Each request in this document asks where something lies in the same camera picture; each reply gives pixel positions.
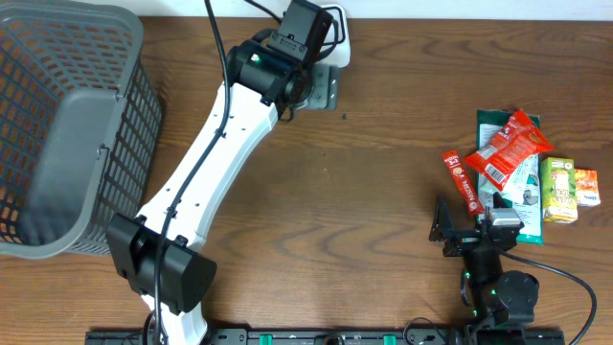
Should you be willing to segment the thin red stick packet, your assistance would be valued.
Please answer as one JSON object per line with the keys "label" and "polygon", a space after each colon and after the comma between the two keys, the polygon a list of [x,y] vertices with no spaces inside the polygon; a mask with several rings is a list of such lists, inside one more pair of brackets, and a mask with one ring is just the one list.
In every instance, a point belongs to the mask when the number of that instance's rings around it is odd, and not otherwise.
{"label": "thin red stick packet", "polygon": [[472,216],[482,215],[485,212],[485,207],[478,198],[457,151],[444,152],[442,158],[458,191],[466,202],[468,213]]}

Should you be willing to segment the white teal wipes packet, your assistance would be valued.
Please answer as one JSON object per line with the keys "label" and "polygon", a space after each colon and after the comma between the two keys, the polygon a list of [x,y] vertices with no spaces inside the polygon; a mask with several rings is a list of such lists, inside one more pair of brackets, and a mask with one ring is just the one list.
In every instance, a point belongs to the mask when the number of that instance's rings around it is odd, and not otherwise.
{"label": "white teal wipes packet", "polygon": [[538,176],[539,156],[533,154],[524,160],[511,174],[507,184],[499,191],[483,176],[478,177],[478,197],[484,205],[492,203],[492,195],[499,192],[507,203],[517,206],[535,206],[540,201],[540,183]]}

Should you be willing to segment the green white 3M packet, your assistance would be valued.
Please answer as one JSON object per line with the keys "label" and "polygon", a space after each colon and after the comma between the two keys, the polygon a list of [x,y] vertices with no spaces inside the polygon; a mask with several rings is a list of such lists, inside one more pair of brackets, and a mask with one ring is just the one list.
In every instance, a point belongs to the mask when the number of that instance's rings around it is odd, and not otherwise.
{"label": "green white 3M packet", "polygon": [[[477,148],[486,146],[493,135],[508,122],[511,115],[511,112],[503,110],[478,110]],[[517,241],[543,245],[539,158],[538,154],[526,158],[511,174],[509,182],[500,195],[524,223],[524,227],[517,236]]]}

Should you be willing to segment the green snack box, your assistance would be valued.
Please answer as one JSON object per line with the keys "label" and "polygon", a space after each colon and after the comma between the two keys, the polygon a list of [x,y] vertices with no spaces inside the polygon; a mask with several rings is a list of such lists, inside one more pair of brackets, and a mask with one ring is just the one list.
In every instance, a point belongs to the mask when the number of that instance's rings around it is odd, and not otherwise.
{"label": "green snack box", "polygon": [[572,223],[578,219],[574,160],[548,157],[540,163],[543,220]]}

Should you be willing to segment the red snack packet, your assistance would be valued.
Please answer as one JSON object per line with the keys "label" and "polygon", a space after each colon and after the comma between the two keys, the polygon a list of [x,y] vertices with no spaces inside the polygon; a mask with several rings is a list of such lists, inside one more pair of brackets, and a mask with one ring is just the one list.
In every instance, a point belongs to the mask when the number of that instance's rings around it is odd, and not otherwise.
{"label": "red snack packet", "polygon": [[511,174],[524,160],[533,154],[553,149],[554,146],[530,117],[523,110],[517,110],[485,146],[464,161],[502,191]]}

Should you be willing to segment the small orange candy box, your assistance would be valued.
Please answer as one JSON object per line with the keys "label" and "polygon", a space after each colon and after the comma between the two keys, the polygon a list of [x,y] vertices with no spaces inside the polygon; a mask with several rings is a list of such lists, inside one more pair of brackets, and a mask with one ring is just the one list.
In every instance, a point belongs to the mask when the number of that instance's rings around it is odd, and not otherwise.
{"label": "small orange candy box", "polygon": [[575,169],[578,206],[594,207],[601,204],[598,175],[594,170]]}

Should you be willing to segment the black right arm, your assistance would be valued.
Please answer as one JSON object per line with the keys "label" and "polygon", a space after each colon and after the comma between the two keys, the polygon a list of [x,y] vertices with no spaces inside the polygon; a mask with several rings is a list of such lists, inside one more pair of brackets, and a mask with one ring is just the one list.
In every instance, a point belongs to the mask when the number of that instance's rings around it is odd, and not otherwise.
{"label": "black right arm", "polygon": [[447,205],[437,198],[429,240],[443,244],[445,257],[464,262],[461,294],[476,312],[474,320],[447,333],[447,344],[529,343],[526,326],[534,321],[539,283],[531,274],[504,270],[501,256],[517,246],[524,227],[499,194],[472,230],[454,228]]}

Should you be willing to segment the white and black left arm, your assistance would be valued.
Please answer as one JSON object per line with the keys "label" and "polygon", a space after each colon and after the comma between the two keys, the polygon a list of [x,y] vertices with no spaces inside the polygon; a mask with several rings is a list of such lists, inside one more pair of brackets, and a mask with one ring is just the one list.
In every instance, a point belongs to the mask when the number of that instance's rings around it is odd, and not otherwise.
{"label": "white and black left arm", "polygon": [[351,59],[344,9],[293,1],[275,22],[219,50],[223,81],[191,147],[136,216],[117,214],[107,226],[118,274],[150,308],[141,344],[206,342],[201,302],[217,266],[201,251],[221,201],[275,124],[336,106]]}

